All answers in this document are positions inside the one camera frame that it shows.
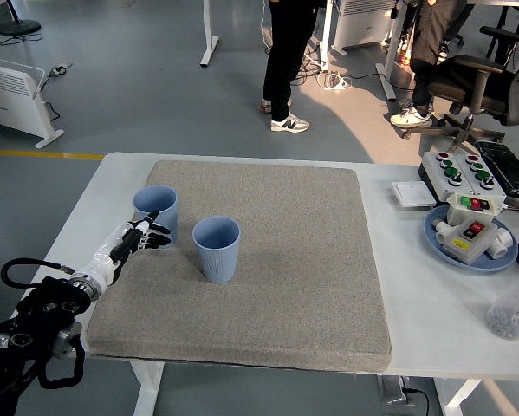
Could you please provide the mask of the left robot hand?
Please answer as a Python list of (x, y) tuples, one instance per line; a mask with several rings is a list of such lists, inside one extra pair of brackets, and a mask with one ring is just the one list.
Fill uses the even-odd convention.
[(71, 280), (87, 284), (96, 297), (118, 280), (131, 254), (166, 247), (172, 241), (172, 232), (157, 222), (158, 215), (158, 211), (152, 211), (143, 219), (119, 225), (97, 249), (90, 263), (78, 269)]

